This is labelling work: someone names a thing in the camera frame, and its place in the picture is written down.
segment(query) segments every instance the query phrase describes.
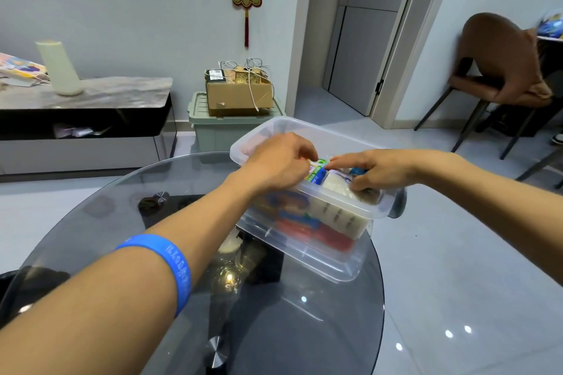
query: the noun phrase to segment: glass table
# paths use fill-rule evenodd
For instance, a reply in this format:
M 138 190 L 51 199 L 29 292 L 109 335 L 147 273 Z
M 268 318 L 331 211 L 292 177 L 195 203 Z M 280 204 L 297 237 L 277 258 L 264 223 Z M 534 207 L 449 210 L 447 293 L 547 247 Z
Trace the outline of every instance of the glass table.
M 24 262 L 0 305 L 0 326 L 236 169 L 228 152 L 189 154 L 92 194 Z M 383 323 L 384 286 L 373 246 L 356 279 L 333 283 L 235 228 L 143 374 L 370 375 Z

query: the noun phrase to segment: green plastic lid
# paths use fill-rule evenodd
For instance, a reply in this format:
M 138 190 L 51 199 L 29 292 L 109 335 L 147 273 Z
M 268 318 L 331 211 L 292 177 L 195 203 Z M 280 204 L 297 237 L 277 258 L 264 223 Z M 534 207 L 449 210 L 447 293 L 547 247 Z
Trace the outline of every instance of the green plastic lid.
M 209 115 L 207 108 L 207 94 L 205 92 L 196 92 L 190 104 L 187 106 L 187 112 L 190 116 L 190 122 L 194 125 L 248 125 L 264 123 L 271 118 L 279 115 L 285 115 L 280 108 L 278 100 L 274 98 L 274 106 L 269 110 L 269 115 L 239 115 L 216 117 Z

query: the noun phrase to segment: chair seat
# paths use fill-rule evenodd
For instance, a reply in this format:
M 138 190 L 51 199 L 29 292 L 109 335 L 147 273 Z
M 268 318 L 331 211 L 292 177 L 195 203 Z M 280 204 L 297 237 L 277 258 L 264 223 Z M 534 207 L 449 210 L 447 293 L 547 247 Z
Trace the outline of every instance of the chair seat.
M 484 77 L 484 76 L 451 76 L 448 84 L 462 92 L 474 95 L 484 101 L 491 103 L 496 102 L 495 99 L 504 86 L 502 79 Z M 530 92 L 520 95 L 512 105 L 521 105 L 523 107 L 541 108 L 549 105 L 551 98 L 540 98 Z

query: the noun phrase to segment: cream cylindrical vase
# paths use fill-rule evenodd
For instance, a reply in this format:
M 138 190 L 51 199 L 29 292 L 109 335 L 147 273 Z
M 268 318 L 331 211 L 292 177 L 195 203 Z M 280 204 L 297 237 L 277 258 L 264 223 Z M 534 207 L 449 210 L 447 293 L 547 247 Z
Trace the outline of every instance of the cream cylindrical vase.
M 47 68 L 47 74 L 56 93 L 64 96 L 78 95 L 82 92 L 80 79 L 67 56 L 62 43 L 54 40 L 41 40 L 35 43 Z

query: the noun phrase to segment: green storage bin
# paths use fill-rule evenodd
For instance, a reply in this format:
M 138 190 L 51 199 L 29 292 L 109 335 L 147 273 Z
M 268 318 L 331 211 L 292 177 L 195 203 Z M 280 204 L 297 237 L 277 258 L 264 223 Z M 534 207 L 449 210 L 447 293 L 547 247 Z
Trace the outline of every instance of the green storage bin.
M 225 116 L 209 115 L 207 94 L 196 92 L 187 106 L 190 122 L 194 125 L 198 138 L 199 151 L 229 151 L 232 144 L 271 118 L 285 115 L 278 101 L 274 98 L 274 106 L 269 115 Z

